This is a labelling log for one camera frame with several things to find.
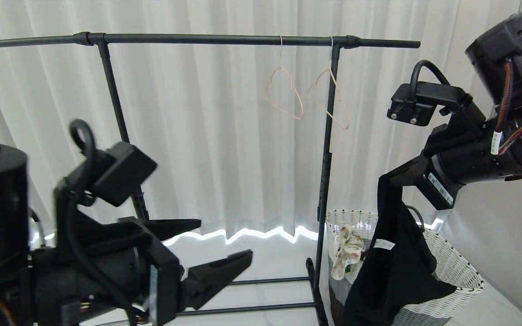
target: white curtain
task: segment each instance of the white curtain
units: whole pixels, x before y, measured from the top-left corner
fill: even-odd
[[[431,128],[386,118],[390,97],[412,66],[429,59],[453,85],[476,84],[464,49],[493,11],[518,2],[476,0],[0,1],[0,39],[103,33],[322,36],[422,41],[420,49],[342,50],[340,97],[350,128],[334,124],[328,209],[376,211],[377,178],[419,154]],[[330,49],[233,45],[110,45],[130,140],[159,167],[143,184],[151,219],[199,218],[202,233],[282,225],[315,231],[325,113],[307,89],[327,67]],[[294,120],[265,100],[265,83],[282,64],[306,110]],[[422,79],[433,80],[423,72]],[[299,113],[278,74],[270,96]],[[325,103],[327,77],[313,99]],[[479,103],[486,105],[488,99]],[[342,107],[335,107],[342,123]],[[0,49],[0,142],[27,152],[32,192],[53,231],[52,189],[81,161],[70,120],[93,128],[100,148],[120,140],[97,48],[53,45]],[[433,209],[414,189],[404,200]],[[97,204],[108,223],[133,215]]]

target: floor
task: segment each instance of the floor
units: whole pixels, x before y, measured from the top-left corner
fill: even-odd
[[[207,240],[182,237],[169,248],[180,258],[181,264],[186,268],[224,258],[233,252],[252,249],[254,253],[253,264],[238,278],[250,280],[306,276],[305,260],[307,257],[315,257],[315,244],[315,240],[306,237],[299,237],[295,243],[291,243],[280,235],[275,235],[269,239],[244,235],[236,241],[226,244],[225,237],[221,235]],[[324,273],[327,273],[327,261],[322,264],[322,275]],[[325,309],[329,313],[327,277],[321,277],[320,287]],[[242,285],[221,291],[203,309],[310,302],[311,300],[311,291],[307,282]],[[115,311],[89,320],[82,326],[99,325],[106,322],[110,322],[110,325],[117,325],[121,323],[112,323],[112,321],[122,320],[124,317],[121,311]],[[328,316],[328,318],[330,318],[329,324],[333,325],[331,316]],[[170,326],[205,324],[209,326],[242,326],[245,324],[248,326],[313,326],[317,325],[317,318],[315,310],[307,308],[179,317],[169,323]],[[480,300],[475,300],[472,305],[466,306],[448,323],[448,326],[485,325],[522,326],[522,313],[488,284],[481,294]]]

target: black metal clothes rack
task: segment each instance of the black metal clothes rack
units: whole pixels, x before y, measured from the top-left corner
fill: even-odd
[[[52,45],[52,44],[78,44],[85,46],[97,46],[100,57],[104,66],[104,73],[108,83],[108,91],[112,99],[116,122],[120,137],[124,142],[130,142],[128,131],[124,122],[124,114],[122,113],[122,105],[118,96],[116,87],[116,79],[110,62],[110,51],[108,44],[110,43],[182,43],[182,44],[232,44],[232,45],[283,45],[283,46],[332,46],[331,53],[331,70],[334,78],[338,74],[338,62],[340,50],[353,49],[360,46],[369,46],[377,48],[419,48],[420,42],[417,41],[394,41],[385,39],[362,39],[352,35],[335,36],[335,37],[280,37],[280,36],[249,36],[249,35],[193,35],[193,34],[106,34],[106,33],[89,33],[81,32],[74,35],[54,36],[54,37],[32,37],[18,39],[1,39],[0,48],[8,48],[14,46],[29,45]],[[336,85],[332,78],[329,80],[329,93],[327,110],[333,115],[335,103]],[[307,276],[288,277],[288,278],[270,278],[265,280],[245,280],[234,281],[231,285],[251,285],[251,284],[267,284],[267,283],[289,283],[309,281],[311,293],[313,295],[312,302],[304,303],[288,303],[284,305],[265,305],[252,307],[233,307],[226,309],[205,309],[182,312],[180,316],[192,316],[200,314],[221,314],[236,312],[257,312],[264,310],[293,309],[313,307],[317,313],[320,326],[327,326],[328,320],[325,315],[324,303],[319,292],[319,271],[321,267],[322,250],[324,245],[325,232],[325,212],[327,208],[329,174],[331,170],[332,153],[329,152],[331,142],[332,118],[328,115],[325,122],[324,136],[324,153],[321,165],[321,184],[319,186],[319,204],[317,206],[317,221],[319,221],[319,231],[317,239],[317,250],[315,252],[315,265],[311,258],[306,260]],[[132,202],[136,215],[140,219],[149,219],[143,192],[138,188],[132,195]]]

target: black garment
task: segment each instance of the black garment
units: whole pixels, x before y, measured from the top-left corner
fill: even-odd
[[[377,208],[372,243],[344,305],[344,326],[389,326],[404,305],[439,299],[456,290],[432,275],[436,258],[402,202],[402,188],[392,187],[388,175],[378,180]],[[375,248],[377,239],[395,246]]]

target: white woven basket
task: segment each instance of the white woven basket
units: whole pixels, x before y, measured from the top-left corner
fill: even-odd
[[[334,239],[342,227],[352,225],[352,228],[364,239],[366,248],[368,248],[377,224],[377,214],[362,211],[328,212],[325,219],[328,256],[331,261],[334,260]],[[436,326],[446,324],[454,314],[483,291],[483,278],[446,239],[432,230],[425,230],[424,237],[436,258],[436,276],[441,281],[455,285],[457,289],[451,295],[441,299],[420,305],[405,306],[394,318],[394,325]],[[329,283],[331,286],[333,285],[336,298],[340,300],[341,297],[342,303],[345,302],[361,266],[362,262],[355,264],[343,280],[336,281],[331,276],[329,277]]]

